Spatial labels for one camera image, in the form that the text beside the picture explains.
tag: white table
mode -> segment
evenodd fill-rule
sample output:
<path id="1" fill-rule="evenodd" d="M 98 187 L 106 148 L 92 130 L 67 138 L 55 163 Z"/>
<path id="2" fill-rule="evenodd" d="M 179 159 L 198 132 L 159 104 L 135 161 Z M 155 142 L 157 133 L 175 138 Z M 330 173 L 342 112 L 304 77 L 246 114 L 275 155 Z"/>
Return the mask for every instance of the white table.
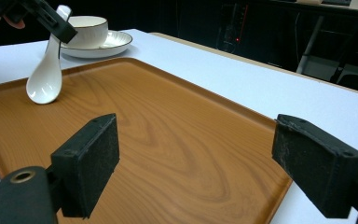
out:
<path id="1" fill-rule="evenodd" d="M 278 114 L 306 119 L 358 149 L 358 92 L 137 30 L 125 32 L 132 35 L 133 41 L 116 57 L 149 63 L 271 119 Z M 46 45 L 47 41 L 41 41 L 0 47 L 0 83 L 28 77 Z M 95 61 L 65 55 L 61 59 L 62 69 Z M 349 219 L 324 218 L 293 184 L 272 223 L 354 223 L 356 218 L 355 210 Z"/>

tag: white ceramic spoon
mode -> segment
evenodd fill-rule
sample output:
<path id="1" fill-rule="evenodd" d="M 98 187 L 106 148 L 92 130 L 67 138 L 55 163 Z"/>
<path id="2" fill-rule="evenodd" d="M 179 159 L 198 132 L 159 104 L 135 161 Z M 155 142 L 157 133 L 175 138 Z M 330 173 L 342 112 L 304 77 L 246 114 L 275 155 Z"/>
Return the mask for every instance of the white ceramic spoon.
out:
<path id="1" fill-rule="evenodd" d="M 68 21 L 72 10 L 67 6 L 58 6 L 57 13 Z M 28 78 L 27 94 L 37 104 L 51 103 L 60 94 L 62 86 L 60 43 L 55 35 L 50 35 L 42 61 Z"/>

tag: white saucer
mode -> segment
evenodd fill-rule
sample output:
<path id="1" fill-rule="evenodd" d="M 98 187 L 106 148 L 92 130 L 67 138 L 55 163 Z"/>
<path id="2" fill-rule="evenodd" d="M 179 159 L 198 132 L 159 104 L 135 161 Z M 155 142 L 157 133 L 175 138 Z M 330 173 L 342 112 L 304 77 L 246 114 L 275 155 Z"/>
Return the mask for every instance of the white saucer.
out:
<path id="1" fill-rule="evenodd" d="M 61 52 L 77 58 L 104 58 L 126 50 L 132 42 L 132 36 L 119 31 L 109 31 L 102 46 L 97 49 L 71 49 L 61 44 Z"/>

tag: wooden tray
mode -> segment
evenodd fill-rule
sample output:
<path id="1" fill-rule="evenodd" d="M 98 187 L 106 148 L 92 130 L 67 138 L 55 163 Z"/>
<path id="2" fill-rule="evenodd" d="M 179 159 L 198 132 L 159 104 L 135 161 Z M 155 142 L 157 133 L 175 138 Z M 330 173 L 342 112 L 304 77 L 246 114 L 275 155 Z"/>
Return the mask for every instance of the wooden tray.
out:
<path id="1" fill-rule="evenodd" d="M 117 114 L 120 162 L 100 201 L 60 223 L 270 222 L 291 183 L 271 158 L 273 120 L 133 59 L 63 74 L 49 105 L 26 79 L 0 85 L 0 176 L 47 168 L 89 120 Z"/>

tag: spoon handle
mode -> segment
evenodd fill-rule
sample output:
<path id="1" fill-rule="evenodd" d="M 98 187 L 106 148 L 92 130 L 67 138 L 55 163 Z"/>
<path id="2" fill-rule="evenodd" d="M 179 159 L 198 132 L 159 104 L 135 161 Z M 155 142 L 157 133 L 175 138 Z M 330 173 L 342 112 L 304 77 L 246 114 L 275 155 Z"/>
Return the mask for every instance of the spoon handle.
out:
<path id="1" fill-rule="evenodd" d="M 59 5 L 57 7 L 57 13 L 65 20 L 68 21 L 69 17 L 72 15 L 72 9 L 68 6 Z M 48 40 L 48 47 L 46 48 L 46 55 L 50 55 L 50 57 L 60 58 L 60 44 L 61 41 L 54 35 L 51 34 Z"/>

